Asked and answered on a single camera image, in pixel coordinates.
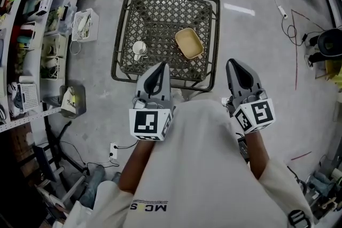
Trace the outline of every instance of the forearm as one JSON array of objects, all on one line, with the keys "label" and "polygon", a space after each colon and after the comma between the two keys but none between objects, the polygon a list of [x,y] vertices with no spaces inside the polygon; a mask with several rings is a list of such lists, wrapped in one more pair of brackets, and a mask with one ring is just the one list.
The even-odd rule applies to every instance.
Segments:
[{"label": "forearm", "polygon": [[120,190],[135,193],[153,147],[154,141],[138,142],[122,171],[118,184]]},{"label": "forearm", "polygon": [[246,134],[245,139],[250,156],[251,171],[259,179],[269,161],[268,153],[259,131]]}]

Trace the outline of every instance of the tan container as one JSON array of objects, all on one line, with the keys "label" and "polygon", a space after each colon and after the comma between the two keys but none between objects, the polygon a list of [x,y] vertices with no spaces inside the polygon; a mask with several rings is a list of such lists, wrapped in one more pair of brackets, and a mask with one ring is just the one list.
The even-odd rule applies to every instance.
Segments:
[{"label": "tan container", "polygon": [[203,45],[193,29],[182,29],[176,33],[175,38],[186,58],[193,59],[203,53]]}]

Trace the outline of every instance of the power outlet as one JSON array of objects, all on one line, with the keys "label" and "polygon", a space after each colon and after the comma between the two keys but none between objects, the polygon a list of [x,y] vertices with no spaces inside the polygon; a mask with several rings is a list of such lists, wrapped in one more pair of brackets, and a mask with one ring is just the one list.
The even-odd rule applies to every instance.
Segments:
[{"label": "power outlet", "polygon": [[114,159],[116,160],[118,158],[118,149],[114,148],[116,146],[116,143],[111,143],[111,148],[110,148],[110,154],[109,154],[109,159]]}]

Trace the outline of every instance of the concrete floor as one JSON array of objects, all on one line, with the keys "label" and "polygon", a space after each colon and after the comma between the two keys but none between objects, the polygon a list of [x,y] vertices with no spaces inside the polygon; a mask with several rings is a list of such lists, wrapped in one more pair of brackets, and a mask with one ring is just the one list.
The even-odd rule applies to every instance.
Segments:
[{"label": "concrete floor", "polygon": [[[85,162],[107,162],[110,142],[128,146],[135,142],[129,134],[128,109],[135,85],[111,78],[113,47],[123,0],[88,0],[81,7],[91,7],[100,16],[98,40],[86,43],[77,56],[68,56],[68,79],[81,82],[87,92],[87,112],[73,121],[65,141],[73,143]],[[277,0],[289,15],[285,28],[292,23],[293,9],[322,28],[331,27],[325,0]],[[244,13],[226,9],[230,4],[254,11]],[[299,177],[306,177],[317,167],[333,135],[333,111],[337,88],[323,79],[315,80],[315,72],[304,61],[305,47],[298,47],[298,84],[296,82],[296,46],[283,34],[282,16],[274,0],[221,0],[219,60],[213,92],[229,97],[225,65],[237,58],[255,69],[263,87],[272,98],[277,121],[262,130],[271,157],[289,164]],[[295,14],[298,37],[319,30],[305,18]],[[52,128],[60,131],[67,121],[60,114],[49,118]],[[64,144],[74,159],[74,148]],[[312,151],[309,155],[292,158]],[[118,153],[117,168],[108,168],[108,177],[125,166],[132,148]],[[72,174],[69,178],[78,177]]]}]

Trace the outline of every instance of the white shirt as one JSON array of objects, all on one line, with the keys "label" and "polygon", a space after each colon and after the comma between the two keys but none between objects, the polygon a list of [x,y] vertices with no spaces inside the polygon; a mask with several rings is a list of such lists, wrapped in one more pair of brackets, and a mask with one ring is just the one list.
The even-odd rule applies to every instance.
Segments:
[{"label": "white shirt", "polygon": [[225,109],[212,100],[178,105],[156,143],[135,195],[120,191],[94,207],[87,227],[287,227],[295,209],[312,213],[286,166],[270,160],[255,179]]}]

